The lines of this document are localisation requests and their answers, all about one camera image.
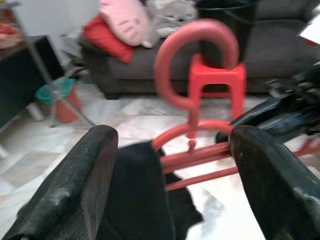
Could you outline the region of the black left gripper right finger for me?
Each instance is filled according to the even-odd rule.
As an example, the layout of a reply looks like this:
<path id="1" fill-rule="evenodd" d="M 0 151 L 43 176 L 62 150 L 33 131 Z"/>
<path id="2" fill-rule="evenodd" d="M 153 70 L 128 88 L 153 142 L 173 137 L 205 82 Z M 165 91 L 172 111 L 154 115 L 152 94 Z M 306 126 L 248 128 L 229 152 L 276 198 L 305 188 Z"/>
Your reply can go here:
<path id="1" fill-rule="evenodd" d="M 257 127 L 234 127 L 229 146 L 265 239 L 318 240 L 320 180 L 284 144 Z"/>

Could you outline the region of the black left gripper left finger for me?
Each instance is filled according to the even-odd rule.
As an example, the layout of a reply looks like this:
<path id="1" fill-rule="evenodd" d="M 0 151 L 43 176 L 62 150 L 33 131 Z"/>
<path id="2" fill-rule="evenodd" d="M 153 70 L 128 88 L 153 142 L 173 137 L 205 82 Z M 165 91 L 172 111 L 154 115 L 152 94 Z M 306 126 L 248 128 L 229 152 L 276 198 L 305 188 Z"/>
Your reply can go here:
<path id="1" fill-rule="evenodd" d="M 5 240 L 94 240 L 107 203 L 118 133 L 92 127 L 18 211 Z"/>

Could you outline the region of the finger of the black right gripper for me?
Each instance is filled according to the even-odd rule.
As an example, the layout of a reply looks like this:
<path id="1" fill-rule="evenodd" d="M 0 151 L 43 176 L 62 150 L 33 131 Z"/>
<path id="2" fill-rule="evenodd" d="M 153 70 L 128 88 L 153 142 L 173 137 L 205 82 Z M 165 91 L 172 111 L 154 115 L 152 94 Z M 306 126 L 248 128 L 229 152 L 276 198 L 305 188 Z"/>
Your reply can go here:
<path id="1" fill-rule="evenodd" d="M 275 119 L 286 119 L 296 115 L 304 107 L 304 99 L 297 96 L 279 96 L 268 99 L 241 114 L 230 122 L 232 127 L 254 126 Z"/>
<path id="2" fill-rule="evenodd" d="M 313 115 L 311 113 L 244 114 L 230 122 L 232 127 L 257 127 L 283 143 L 301 135 L 312 124 Z"/>

